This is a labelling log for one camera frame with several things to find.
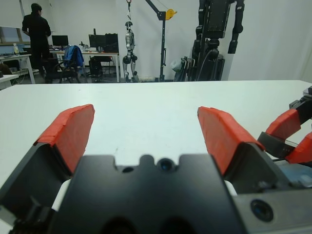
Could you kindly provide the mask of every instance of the white table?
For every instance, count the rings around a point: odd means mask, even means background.
[[[64,51],[55,51],[55,50],[50,50],[51,54],[56,54],[58,59],[62,59],[62,56],[64,55]],[[91,56],[104,56],[104,57],[113,57],[115,58],[115,66],[116,66],[116,74],[117,74],[117,82],[120,82],[120,75],[119,75],[119,53],[99,53],[99,52],[88,52],[84,51],[82,52],[82,55],[87,55],[89,57]]]
[[[178,163],[181,154],[207,153],[199,106],[231,113],[257,139],[310,86],[295,80],[16,85],[0,92],[0,186],[67,108],[94,105],[85,155],[114,155],[119,165],[137,165],[143,154]],[[310,131],[308,121],[290,140],[299,143]],[[0,233],[7,230],[0,222]]]
[[[27,62],[27,68],[28,68],[28,73],[30,76],[31,83],[35,84],[35,77],[33,73],[33,68],[31,67],[29,56],[31,55],[14,55],[14,56],[9,56],[9,57],[0,57],[0,61],[4,62],[4,61],[25,59]]]
[[[8,87],[11,87],[11,80],[18,78],[18,75],[3,75],[2,78],[0,78],[0,90],[6,89]]]

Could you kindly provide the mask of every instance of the humanoid robot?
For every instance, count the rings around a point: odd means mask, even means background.
[[[131,71],[132,71],[132,82],[138,82],[138,76],[136,71],[136,61],[137,56],[133,53],[135,48],[135,35],[131,29],[132,22],[126,22],[127,33],[126,33],[126,46],[128,53],[125,57],[123,57],[122,64],[123,64],[123,71],[125,75],[126,82],[130,82],[129,80],[129,72],[127,71],[128,64],[131,64]]]

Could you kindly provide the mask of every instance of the white wall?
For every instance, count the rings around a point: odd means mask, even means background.
[[[245,5],[229,80],[301,79],[311,53],[312,0],[245,0]]]
[[[20,28],[22,20],[20,0],[0,0],[0,27]]]
[[[70,44],[89,44],[89,34],[115,33],[117,26],[115,0],[49,0],[56,32],[68,35]]]
[[[167,11],[158,1],[152,0],[160,11]],[[175,72],[170,63],[175,59],[189,56],[194,40],[195,29],[198,26],[198,0],[161,0],[168,8],[178,13],[166,21],[167,66],[164,68],[166,79],[173,79]],[[124,35],[125,23],[128,21],[128,5],[125,0],[116,0],[118,13],[118,38],[121,58],[127,49]],[[159,77],[162,22],[145,0],[135,0],[131,4],[132,30],[135,34],[135,54],[138,57],[136,70],[139,77]]]
[[[44,17],[49,25],[52,31],[55,31],[55,24],[54,19],[52,16],[52,7],[49,3],[49,0],[22,0],[22,5],[24,9],[25,15],[31,14],[31,4],[32,3],[38,3],[42,7],[42,17]]]

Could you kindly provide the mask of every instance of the person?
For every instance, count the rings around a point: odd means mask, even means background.
[[[22,31],[30,37],[30,47],[38,69],[42,77],[43,59],[48,59],[50,56],[48,37],[51,35],[48,21],[41,17],[42,7],[33,3],[31,5],[32,13],[24,17]]]

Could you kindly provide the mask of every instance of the metal pole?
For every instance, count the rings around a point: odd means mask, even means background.
[[[164,66],[166,66],[166,49],[165,49],[165,29],[166,20],[162,21],[162,39],[161,39],[161,61],[160,61],[160,82],[165,80]]]

